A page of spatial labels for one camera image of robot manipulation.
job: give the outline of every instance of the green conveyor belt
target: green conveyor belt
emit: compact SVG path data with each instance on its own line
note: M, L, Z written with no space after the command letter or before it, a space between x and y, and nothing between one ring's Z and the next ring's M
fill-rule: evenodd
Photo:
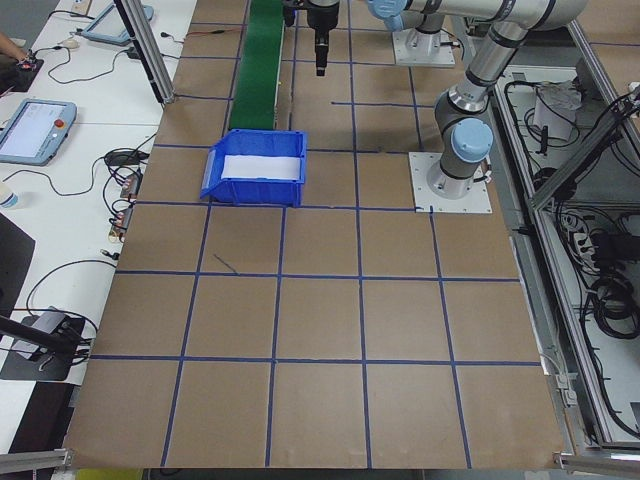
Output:
M282 34L280 0L252 0L229 129L273 130Z

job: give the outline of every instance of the white table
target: white table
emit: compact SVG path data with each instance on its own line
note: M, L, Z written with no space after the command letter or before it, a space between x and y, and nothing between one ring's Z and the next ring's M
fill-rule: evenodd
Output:
M58 9L68 10L72 0L61 0ZM97 15L109 0L94 0L90 14ZM181 39L188 30L196 0L145 0L155 9L151 26L160 46L168 55L179 56L182 45L160 37L166 31ZM49 19L34 44L34 49L50 47L69 37L76 27L87 22L70 20L56 14ZM76 37L80 43L72 51L71 63L54 74L60 80L89 77L108 70L114 54L124 47L91 42ZM0 99L0 122L8 120L24 98L41 98L74 102L78 117L69 137L58 154L44 167L24 167L0 164L0 178L16 170L28 168L50 175L63 192L81 191L91 182L93 161L114 148L135 148L155 133L162 108L156 102L142 64L121 55L113 73L90 82L59 85L47 76L47 71L66 59L65 51L41 52L44 70L36 77L28 93L15 93ZM173 77L177 61L165 61ZM142 149L149 151L152 141ZM108 238L111 216L102 198L102 187L108 172L102 162L96 167L95 187L77 197L59 197L49 187L46 178L19 174L7 183L19 195L16 208L2 213L36 240L36 249L16 308L25 306L26 296L47 272L64 263L82 259L109 259L101 249L117 252L119 243ZM111 182L107 197L118 198L120 188ZM86 315L98 325L113 278L114 270L101 264L80 264L55 273L37 290L32 306L58 308ZM14 312L20 320L25 312ZM93 336L86 326L84 336ZM5 337L0 347L8 348L11 338ZM5 352L0 352L0 364ZM67 382L81 384L85 364L73 367ZM0 454L7 453L31 396L35 382L0 380Z

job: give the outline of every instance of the tablet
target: tablet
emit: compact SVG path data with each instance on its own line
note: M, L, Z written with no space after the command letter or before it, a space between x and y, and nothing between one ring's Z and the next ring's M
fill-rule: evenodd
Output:
M143 5L147 20L153 18L153 7ZM96 42L126 45L131 40L114 4L105 8L80 34Z
M73 103L23 100L0 132L0 162L47 163L67 137L76 111Z

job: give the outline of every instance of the blue plastic bin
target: blue plastic bin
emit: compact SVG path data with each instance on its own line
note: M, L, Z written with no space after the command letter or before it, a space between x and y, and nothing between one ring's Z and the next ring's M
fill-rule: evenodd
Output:
M296 157L300 175L296 180L272 178L222 178L227 155ZM298 131L231 130L209 149L200 198L224 203L264 203L300 206L307 166L307 134Z

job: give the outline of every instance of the brown cardboard surface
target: brown cardboard surface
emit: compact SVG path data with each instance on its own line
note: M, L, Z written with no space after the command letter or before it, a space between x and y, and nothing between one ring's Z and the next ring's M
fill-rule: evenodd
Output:
M637 8L635 0L607 0L605 8L602 2L589 2L578 22L591 42L638 45Z
M246 5L200 0L212 23L190 31L238 28ZM297 209L198 199L243 31L186 39L178 93L215 98L164 112L66 445L85 466L548 466L559 437L495 192L492 215L413 212L406 152L442 149L430 105L461 73L389 67L390 34L342 0L343 63L318 79L304 17L277 106L308 133Z
M300 65L300 69L315 71L312 63ZM334 101L335 99L331 97L312 103L303 101L293 106L291 128L303 130L309 134L307 143L309 148L321 149L330 144L333 150L353 149L351 106L335 105L332 103Z
M618 95L628 93L630 82L640 77L640 30L638 4L634 0L610 0L606 10L589 2L578 17L591 48ZM640 120L632 119L636 129Z
M448 360L447 332L437 282L364 283L367 357Z
M354 178L353 153L309 152L303 204L355 206Z
M413 107L356 106L356 146L374 152L420 150Z
M282 210L214 207L202 270L222 273L276 273Z
M356 216L345 210L288 210L285 273L357 275Z
M395 65L354 65L354 82L358 85L355 100L359 103L413 105L409 69Z
M207 149L154 148L138 200L199 202Z
M232 59L183 58L173 79L176 95L229 97L235 65Z
M222 136L227 103L226 100L178 98L164 109L156 143L210 147Z
M358 181L363 207L414 208L409 160L404 154L358 155Z
M227 30L219 35L192 34L185 38L183 57L220 57L235 60L240 47L240 25L191 25L189 32L206 32L211 30Z
M356 280L285 278L281 288L278 357L361 357Z
M273 278L200 278L187 354L271 356L275 293Z
M78 468L160 465L178 362L92 360L65 446Z
M366 467L360 366L278 365L272 465Z
M519 283L447 283L447 310L456 358L522 362L540 359L521 292Z
M118 269L194 272L206 216L200 206L137 205Z
M453 277L518 278L511 244L496 215L435 216L442 271Z
M593 45L592 48L618 94L628 93L629 83L637 82L640 77L640 44Z
M360 213L360 221L362 271L365 275L436 275L433 234L426 215L364 211Z
M380 468L465 468L451 368L368 369L371 449Z
M470 366L458 376L476 468L553 467L562 437L540 368Z
M191 275L116 275L109 295L117 300L107 303L92 353L180 355L193 282Z
M193 23L243 23L248 0L200 0Z
M169 446L172 467L264 465L267 365L189 363L180 387Z

